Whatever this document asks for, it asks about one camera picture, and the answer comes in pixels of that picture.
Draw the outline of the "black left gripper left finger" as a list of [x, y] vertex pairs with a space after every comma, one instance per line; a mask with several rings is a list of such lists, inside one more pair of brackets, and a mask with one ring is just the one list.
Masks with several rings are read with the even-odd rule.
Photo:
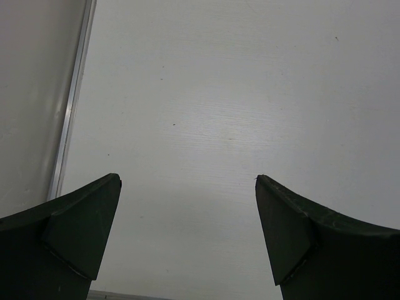
[[86, 299], [121, 188], [119, 175], [111, 173], [1, 218], [1, 299]]

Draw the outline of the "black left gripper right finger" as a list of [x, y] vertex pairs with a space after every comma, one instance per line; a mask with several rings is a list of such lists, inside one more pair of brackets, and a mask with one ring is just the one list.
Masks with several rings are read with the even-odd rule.
[[399, 231], [302, 197], [266, 175], [256, 202], [284, 299], [398, 299]]

